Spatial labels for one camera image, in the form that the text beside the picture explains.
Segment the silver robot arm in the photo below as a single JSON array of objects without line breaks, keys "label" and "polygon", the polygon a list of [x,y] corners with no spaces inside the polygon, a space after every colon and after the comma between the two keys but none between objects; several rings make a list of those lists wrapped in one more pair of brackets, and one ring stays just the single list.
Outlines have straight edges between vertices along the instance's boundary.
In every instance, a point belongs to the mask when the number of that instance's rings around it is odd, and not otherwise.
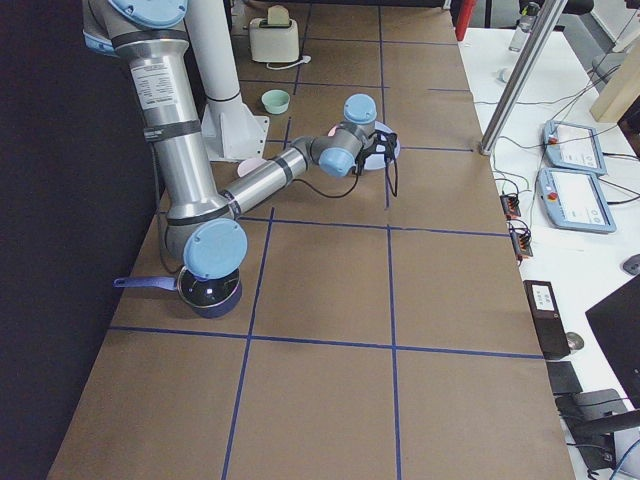
[{"label": "silver robot arm", "polygon": [[215,160],[262,151],[268,120],[244,104],[220,1],[86,1],[84,36],[93,51],[123,60],[145,120],[144,136],[160,163],[171,206],[165,245],[197,279],[235,271],[247,250],[238,218],[290,185],[311,165],[342,177],[368,157],[392,163],[393,133],[376,126],[376,105],[351,96],[330,136],[306,136],[225,189]]}]

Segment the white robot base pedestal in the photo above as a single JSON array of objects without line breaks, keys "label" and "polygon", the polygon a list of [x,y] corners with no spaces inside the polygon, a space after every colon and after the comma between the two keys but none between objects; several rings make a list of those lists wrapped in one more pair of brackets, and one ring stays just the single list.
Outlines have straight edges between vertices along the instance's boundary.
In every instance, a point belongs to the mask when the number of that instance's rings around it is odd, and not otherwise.
[{"label": "white robot base pedestal", "polygon": [[224,3],[190,1],[185,24],[206,95],[202,134],[209,159],[260,158],[269,119],[243,101]]}]

